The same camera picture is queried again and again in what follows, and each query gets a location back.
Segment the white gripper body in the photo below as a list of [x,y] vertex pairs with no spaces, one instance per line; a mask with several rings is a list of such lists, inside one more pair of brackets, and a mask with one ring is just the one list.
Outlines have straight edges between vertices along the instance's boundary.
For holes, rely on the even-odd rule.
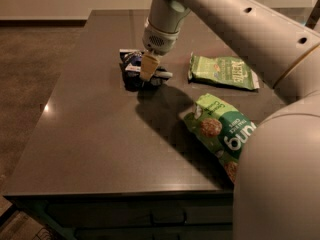
[[146,50],[164,56],[170,52],[178,39],[178,33],[167,33],[156,29],[149,21],[145,22],[142,42]]

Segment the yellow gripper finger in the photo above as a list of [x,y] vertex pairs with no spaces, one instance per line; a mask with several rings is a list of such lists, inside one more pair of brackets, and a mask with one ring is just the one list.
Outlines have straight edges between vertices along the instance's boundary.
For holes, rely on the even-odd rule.
[[160,57],[153,52],[145,52],[141,60],[140,78],[149,81],[160,64]]

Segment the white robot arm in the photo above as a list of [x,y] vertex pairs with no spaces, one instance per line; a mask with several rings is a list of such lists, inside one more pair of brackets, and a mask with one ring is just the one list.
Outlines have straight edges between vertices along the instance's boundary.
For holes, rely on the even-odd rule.
[[234,184],[234,240],[320,240],[320,35],[254,0],[152,0],[149,80],[194,12],[285,107],[246,142]]

